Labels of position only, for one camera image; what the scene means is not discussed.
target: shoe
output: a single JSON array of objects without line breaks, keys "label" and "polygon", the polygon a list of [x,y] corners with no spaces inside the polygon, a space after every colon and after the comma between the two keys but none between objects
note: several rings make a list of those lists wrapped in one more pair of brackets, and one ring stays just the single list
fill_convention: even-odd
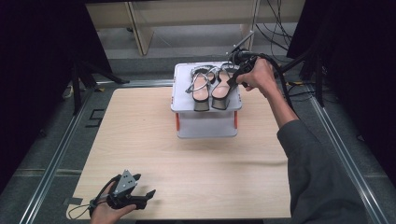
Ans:
[{"label": "shoe", "polygon": [[209,110],[209,87],[215,83],[219,69],[212,65],[202,65],[191,70],[191,84],[186,93],[192,92],[194,111]]},{"label": "shoe", "polygon": [[233,63],[224,63],[217,74],[219,84],[212,91],[212,107],[225,110],[230,100],[228,96],[237,85],[230,86],[227,81],[233,76],[233,73],[239,69],[239,66]]}]

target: wooden table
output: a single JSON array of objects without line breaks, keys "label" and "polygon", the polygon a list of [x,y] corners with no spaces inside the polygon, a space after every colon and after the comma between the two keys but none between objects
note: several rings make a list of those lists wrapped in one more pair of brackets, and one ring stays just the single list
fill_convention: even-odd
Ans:
[{"label": "wooden table", "polygon": [[124,218],[289,217],[287,158],[264,97],[241,90],[236,137],[180,139],[171,95],[170,87],[114,91],[73,197],[89,203],[128,169],[142,175],[133,195],[157,192]]}]

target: person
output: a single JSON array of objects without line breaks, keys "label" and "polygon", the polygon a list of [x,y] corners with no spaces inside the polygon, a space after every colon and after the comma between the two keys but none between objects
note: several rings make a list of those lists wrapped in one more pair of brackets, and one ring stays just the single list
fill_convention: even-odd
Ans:
[{"label": "person", "polygon": [[[277,138],[288,157],[290,223],[367,223],[364,204],[352,181],[289,107],[271,64],[258,59],[252,71],[240,75],[236,82],[246,82],[246,91],[258,89],[273,111],[279,127]],[[99,221],[115,221],[129,211],[112,211],[106,206],[100,207],[103,212],[98,212],[99,206],[95,209],[92,223],[113,223]]]}]

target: long sleeve shirt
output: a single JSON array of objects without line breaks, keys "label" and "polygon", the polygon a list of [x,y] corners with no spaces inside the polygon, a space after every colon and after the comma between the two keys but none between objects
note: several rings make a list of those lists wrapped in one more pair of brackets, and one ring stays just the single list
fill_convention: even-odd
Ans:
[{"label": "long sleeve shirt", "polygon": [[291,223],[367,223],[346,171],[300,120],[285,124],[277,137],[288,157]]}]

